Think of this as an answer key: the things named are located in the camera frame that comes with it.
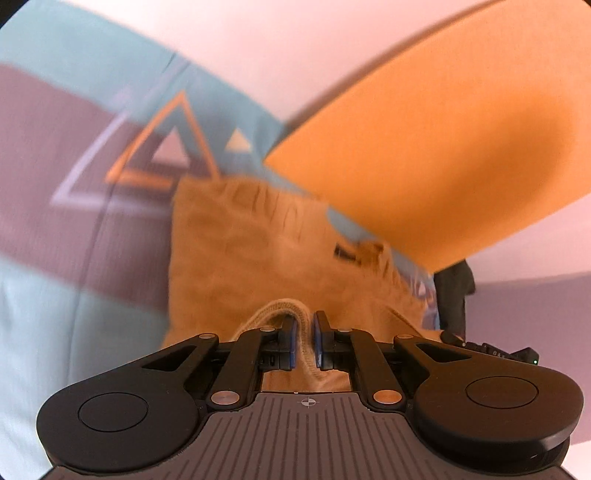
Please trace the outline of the orange headboard panel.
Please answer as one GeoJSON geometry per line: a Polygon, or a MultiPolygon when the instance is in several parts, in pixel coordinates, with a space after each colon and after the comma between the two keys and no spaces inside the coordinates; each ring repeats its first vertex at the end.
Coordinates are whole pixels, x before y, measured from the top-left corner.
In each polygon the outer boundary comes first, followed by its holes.
{"type": "Polygon", "coordinates": [[[266,165],[429,271],[590,268],[590,8],[496,1],[381,65],[266,165]]]}

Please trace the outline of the tan cable-knit sweater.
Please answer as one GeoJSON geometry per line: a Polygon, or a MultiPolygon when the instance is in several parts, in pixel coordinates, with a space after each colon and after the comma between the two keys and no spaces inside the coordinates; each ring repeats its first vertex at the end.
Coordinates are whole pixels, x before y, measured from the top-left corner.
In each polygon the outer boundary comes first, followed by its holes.
{"type": "Polygon", "coordinates": [[[349,377],[315,363],[312,317],[379,342],[401,334],[438,340],[423,325],[426,303],[382,241],[353,243],[321,201],[249,177],[182,179],[173,198],[166,345],[200,333],[223,342],[280,314],[297,319],[297,365],[263,377],[263,389],[342,392],[349,377]]]}

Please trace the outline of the blue grey patterned bedsheet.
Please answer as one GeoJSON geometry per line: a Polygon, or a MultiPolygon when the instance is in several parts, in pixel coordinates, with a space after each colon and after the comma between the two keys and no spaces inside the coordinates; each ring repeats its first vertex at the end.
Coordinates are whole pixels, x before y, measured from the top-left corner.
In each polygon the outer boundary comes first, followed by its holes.
{"type": "Polygon", "coordinates": [[[44,400],[154,350],[169,192],[105,175],[184,93],[225,172],[433,24],[412,1],[29,1],[1,29],[1,474],[49,464],[44,400]]]}

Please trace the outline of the dark garment behind headboard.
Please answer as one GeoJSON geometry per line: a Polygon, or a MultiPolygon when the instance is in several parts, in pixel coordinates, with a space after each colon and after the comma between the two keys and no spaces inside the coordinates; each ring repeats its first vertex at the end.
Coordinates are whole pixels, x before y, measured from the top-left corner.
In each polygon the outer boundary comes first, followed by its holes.
{"type": "Polygon", "coordinates": [[[466,338],[466,298],[476,292],[475,278],[466,260],[434,275],[440,328],[466,338]]]}

